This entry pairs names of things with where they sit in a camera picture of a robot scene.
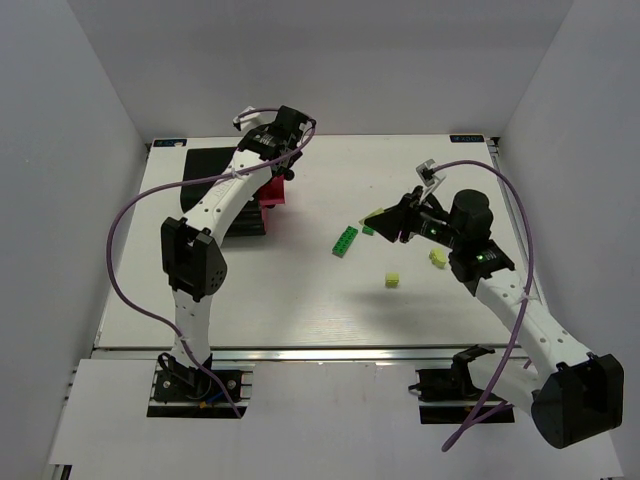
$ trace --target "white table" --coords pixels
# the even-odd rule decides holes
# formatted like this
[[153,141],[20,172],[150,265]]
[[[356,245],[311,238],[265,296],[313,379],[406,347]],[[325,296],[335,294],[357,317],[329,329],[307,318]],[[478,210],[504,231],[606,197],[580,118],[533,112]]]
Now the white table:
[[[237,144],[237,138],[188,139],[186,147],[152,148],[141,190],[182,178],[187,149]],[[452,144],[447,135],[320,136],[286,184],[286,205],[269,211],[263,237],[222,245],[227,280],[214,296],[209,341],[214,347],[416,346],[505,343],[508,332],[453,277],[438,270],[423,238],[390,244],[358,234],[343,259],[331,249],[348,225],[395,205],[420,183],[415,167],[474,159],[491,164],[483,143]],[[437,196],[449,208],[464,188],[484,192],[495,216],[493,238],[522,270],[522,257],[496,178],[477,167],[447,171]],[[173,317],[160,256],[160,225],[180,218],[179,190],[143,200],[133,216],[118,269],[137,303]],[[400,274],[385,289],[386,272]],[[126,307],[110,292],[97,347],[165,348],[172,332]]]
[[620,475],[611,438],[564,450],[517,411],[478,425],[420,425],[411,365],[267,362],[242,420],[147,418],[153,360],[83,360],[51,453],[71,480],[596,480]]

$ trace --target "purple cable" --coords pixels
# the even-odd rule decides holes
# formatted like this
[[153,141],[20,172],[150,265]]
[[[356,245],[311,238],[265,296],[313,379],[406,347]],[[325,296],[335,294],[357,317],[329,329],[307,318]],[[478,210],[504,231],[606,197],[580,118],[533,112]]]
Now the purple cable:
[[[255,108],[253,110],[250,110],[248,112],[243,112],[240,115],[238,115],[236,118],[242,118],[245,117],[247,115],[251,115],[252,113],[258,113],[258,112],[277,112],[278,109],[277,108]],[[311,127],[309,127],[309,136],[307,136],[306,139],[304,139],[301,143],[300,146],[298,146],[297,148],[283,154],[282,156],[276,158],[275,160],[270,160],[268,162],[264,162],[260,165],[256,165],[253,167],[249,167],[249,168],[245,168],[242,170],[238,170],[235,172],[236,175],[246,175],[248,173],[254,172],[256,170],[259,170],[261,168],[267,168],[267,167],[271,167],[272,165],[276,165],[277,163],[282,162],[283,160],[286,160],[287,158],[296,155],[297,153],[301,152],[303,148],[305,148],[309,142],[311,141],[311,139],[313,138],[313,136],[316,133],[316,121],[312,118],[309,118],[309,123],[311,124]],[[235,403],[233,402],[233,400],[231,399],[231,396],[229,395],[229,392],[227,391],[224,383],[218,378],[217,375],[215,375],[211,370],[209,370],[208,368],[205,368],[200,362],[198,362],[196,360],[196,358],[193,356],[193,352],[191,351],[191,349],[189,348],[189,345],[187,345],[187,342],[185,342],[182,337],[182,331],[176,326],[174,325],[171,321],[167,320],[166,318],[157,315],[149,310],[146,310],[144,308],[142,308],[141,306],[137,305],[136,303],[134,303],[132,300],[130,300],[122,291],[122,289],[120,288],[120,285],[118,284],[118,280],[116,279],[116,274],[114,271],[114,267],[113,267],[113,239],[115,237],[115,233],[116,230],[118,228],[118,224],[120,223],[120,220],[122,220],[122,217],[124,217],[124,215],[127,213],[127,211],[129,211],[129,209],[131,207],[133,207],[136,203],[138,203],[140,200],[142,200],[145,197],[148,197],[149,195],[152,195],[154,193],[157,192],[161,192],[163,190],[168,190],[170,188],[177,188],[177,187],[187,187],[190,185],[201,185],[203,183],[211,183],[211,182],[223,182],[226,180],[229,180],[230,178],[233,178],[233,174],[231,173],[226,173],[226,174],[222,174],[222,175],[215,175],[212,177],[206,177],[206,178],[198,178],[195,180],[186,180],[186,181],[182,181],[182,182],[173,182],[173,183],[167,183],[166,185],[159,185],[157,187],[153,187],[145,192],[140,193],[139,195],[136,195],[135,197],[133,197],[131,200],[129,200],[129,202],[127,202],[124,207],[122,207],[120,209],[120,211],[116,214],[115,218],[113,219],[113,223],[111,223],[111,228],[109,228],[109,234],[107,235],[107,246],[106,246],[106,259],[107,259],[107,274],[109,275],[109,280],[111,281],[111,286],[113,287],[113,290],[116,292],[116,294],[118,295],[118,297],[120,297],[120,300],[122,300],[126,305],[128,305],[129,307],[131,307],[133,310],[146,315],[147,317],[153,318],[154,320],[158,320],[159,322],[165,324],[167,327],[169,327],[171,330],[173,330],[173,332],[176,334],[176,336],[180,339],[180,342],[182,343],[182,346],[184,347],[184,351],[187,354],[187,357],[189,357],[189,360],[191,360],[191,362],[198,367],[199,370],[201,370],[202,372],[204,372],[206,375],[208,375],[209,377],[211,377],[211,379],[216,382],[218,384],[218,386],[220,387],[222,393],[224,394],[225,398],[227,399],[227,401],[229,402],[229,405],[231,405],[231,408],[233,408],[234,413],[236,414],[236,416],[238,418],[241,418],[240,412],[238,411],[238,407],[236,407]]]
[[524,296],[524,299],[522,300],[522,303],[520,304],[520,310],[518,312],[518,316],[516,317],[515,324],[513,325],[513,331],[511,332],[511,337],[509,338],[509,343],[507,344],[507,348],[504,351],[504,355],[502,356],[502,359],[500,359],[500,363],[498,364],[498,368],[496,368],[495,373],[493,374],[493,376],[489,380],[489,383],[487,383],[487,386],[484,389],[484,392],[482,392],[482,395],[480,396],[480,399],[478,399],[478,403],[476,403],[475,406],[473,407],[473,409],[471,410],[471,412],[469,412],[469,415],[467,415],[467,418],[465,418],[464,422],[462,422],[462,425],[460,425],[460,428],[458,428],[458,430],[456,430],[453,433],[453,435],[451,435],[447,439],[447,441],[444,442],[444,444],[442,445],[442,451],[443,452],[449,451],[449,449],[451,447],[453,447],[455,445],[455,443],[460,439],[462,434],[468,428],[470,428],[473,425],[475,425],[477,423],[477,421],[482,421],[482,420],[485,420],[485,419],[489,418],[491,415],[497,413],[498,411],[502,410],[506,406],[506,402],[504,402],[504,405],[500,404],[500,405],[496,406],[495,408],[493,408],[492,410],[490,410],[489,412],[487,412],[484,415],[480,416],[478,419],[476,419],[476,415],[478,415],[478,412],[484,406],[485,402],[489,398],[489,395],[491,395],[491,392],[492,392],[493,388],[496,386],[496,383],[498,383],[498,379],[500,378],[500,375],[502,375],[503,370],[507,366],[507,362],[509,361],[509,357],[511,356],[511,352],[513,351],[513,349],[516,346],[516,341],[518,339],[518,332],[520,332],[520,327],[522,326],[522,322],[524,321],[524,314],[525,314],[525,312],[527,310],[527,304],[529,303],[529,300],[528,300],[527,296],[529,295],[529,292],[531,292],[531,286],[533,284],[533,238],[531,236],[531,227],[529,225],[529,220],[527,219],[527,214],[525,212],[524,205],[522,203],[522,200],[520,199],[520,196],[518,195],[518,192],[516,191],[516,188],[511,183],[511,181],[507,177],[505,177],[500,171],[496,170],[493,167],[485,165],[484,163],[475,161],[475,160],[458,160],[456,162],[445,163],[444,165],[440,165],[438,167],[435,167],[433,169],[433,172],[435,173],[435,172],[438,172],[440,170],[444,170],[446,168],[455,167],[455,166],[458,166],[458,165],[475,165],[476,167],[480,167],[480,168],[484,168],[485,170],[489,170],[490,172],[495,174],[500,180],[502,180],[504,182],[504,184],[511,191],[511,194],[513,195],[513,198],[516,201],[516,204],[518,205],[518,209],[520,210],[520,216],[522,217],[522,223],[524,224],[524,230],[525,230],[525,234],[526,234],[526,237],[527,237],[527,253],[528,253],[527,279],[526,279],[525,285],[524,285],[524,294],[525,294],[525,296]]

